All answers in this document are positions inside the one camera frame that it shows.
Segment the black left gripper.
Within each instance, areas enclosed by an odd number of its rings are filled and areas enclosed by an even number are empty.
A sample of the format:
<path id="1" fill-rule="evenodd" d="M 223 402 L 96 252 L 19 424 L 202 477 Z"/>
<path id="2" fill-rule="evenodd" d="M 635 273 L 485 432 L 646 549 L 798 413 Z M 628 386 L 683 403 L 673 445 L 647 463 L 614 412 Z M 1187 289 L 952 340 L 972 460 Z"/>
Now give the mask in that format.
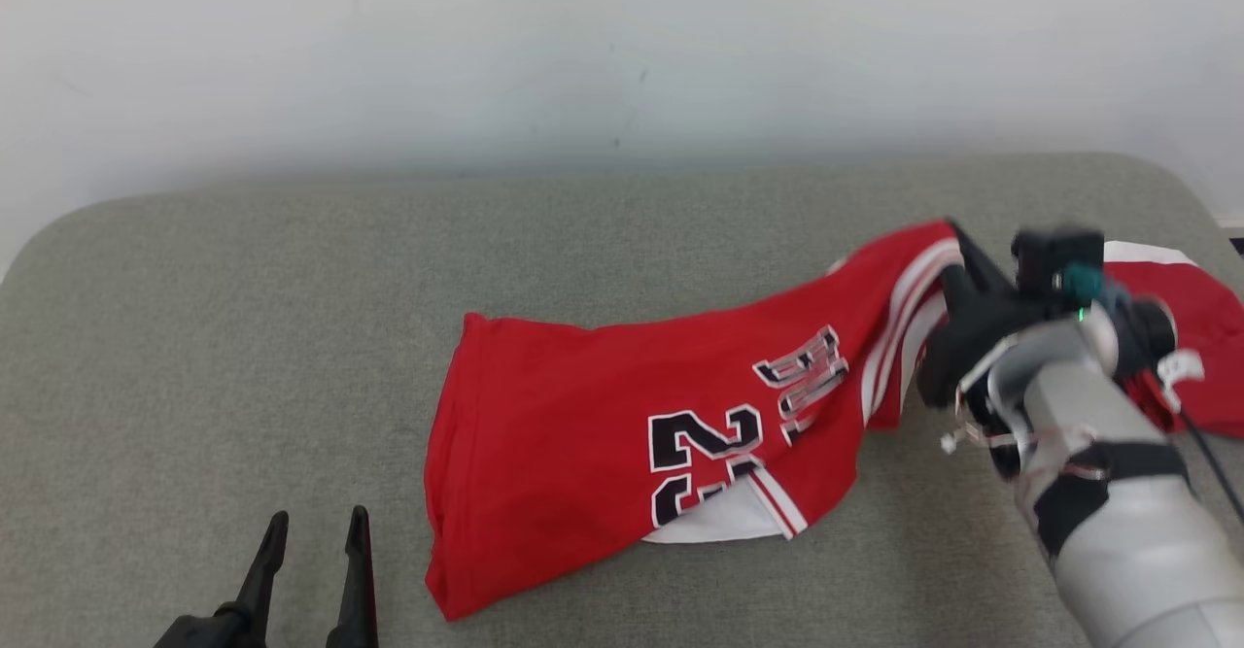
<path id="1" fill-rule="evenodd" d="M 277 511 L 253 558 L 235 604 L 221 604 L 213 616 L 183 614 L 153 648 L 266 648 L 267 612 L 274 581 L 282 567 L 289 537 L 289 511 Z M 356 505 L 345 541 L 347 571 L 337 626 L 326 648 L 379 648 L 374 567 L 369 546 L 369 515 Z"/>

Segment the red shorts with white stripes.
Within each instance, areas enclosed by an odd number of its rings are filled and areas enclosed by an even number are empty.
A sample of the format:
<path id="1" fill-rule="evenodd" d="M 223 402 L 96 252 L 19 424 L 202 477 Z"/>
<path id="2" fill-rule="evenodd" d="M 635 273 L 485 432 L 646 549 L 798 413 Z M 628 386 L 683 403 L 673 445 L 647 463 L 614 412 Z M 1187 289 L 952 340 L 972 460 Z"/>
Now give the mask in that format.
<path id="1" fill-rule="evenodd" d="M 1244 303 L 1186 254 L 1125 241 L 1103 246 L 1106 275 L 1135 297 L 1149 295 L 1174 320 L 1176 351 L 1125 383 L 1156 427 L 1200 430 L 1244 440 Z"/>

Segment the red jersey with black number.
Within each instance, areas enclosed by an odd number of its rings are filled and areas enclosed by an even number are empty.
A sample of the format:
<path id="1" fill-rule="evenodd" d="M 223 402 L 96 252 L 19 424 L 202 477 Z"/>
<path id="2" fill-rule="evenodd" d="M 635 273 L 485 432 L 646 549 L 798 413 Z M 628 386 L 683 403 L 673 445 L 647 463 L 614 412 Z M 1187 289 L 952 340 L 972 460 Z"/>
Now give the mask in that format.
<path id="1" fill-rule="evenodd" d="M 897 427 L 950 221 L 741 307 L 582 328 L 469 313 L 425 454 L 425 582 L 448 621 L 641 542 L 802 534 Z"/>

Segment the grey fabric sofa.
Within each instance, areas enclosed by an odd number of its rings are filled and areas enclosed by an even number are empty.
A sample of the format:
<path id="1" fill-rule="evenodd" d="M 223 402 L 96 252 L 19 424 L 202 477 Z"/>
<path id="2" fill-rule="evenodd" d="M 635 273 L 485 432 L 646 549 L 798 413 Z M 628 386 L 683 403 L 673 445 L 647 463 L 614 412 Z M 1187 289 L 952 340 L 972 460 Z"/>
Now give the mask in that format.
<path id="1" fill-rule="evenodd" d="M 791 541 L 641 545 L 445 622 L 423 454 L 463 315 L 647 322 L 799 285 L 950 216 L 1178 249 L 1244 295 L 1191 188 L 1113 153 L 444 182 L 253 182 L 50 223 L 0 282 L 0 648 L 152 648 L 289 511 L 267 644 L 323 648 L 369 510 L 383 648 L 1084 648 L 1013 494 L 912 396 Z"/>

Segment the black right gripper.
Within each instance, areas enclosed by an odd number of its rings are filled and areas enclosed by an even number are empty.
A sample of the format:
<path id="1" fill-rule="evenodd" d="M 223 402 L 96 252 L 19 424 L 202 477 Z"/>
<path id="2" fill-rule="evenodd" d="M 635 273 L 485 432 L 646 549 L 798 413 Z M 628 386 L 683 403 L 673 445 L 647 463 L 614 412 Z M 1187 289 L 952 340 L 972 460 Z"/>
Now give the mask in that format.
<path id="1" fill-rule="evenodd" d="M 929 335 L 916 369 L 916 391 L 933 408 L 950 405 L 963 377 L 1010 335 L 1067 315 L 1050 303 L 1015 299 L 1013 280 L 958 221 L 948 223 L 962 259 L 939 272 L 948 318 Z"/>

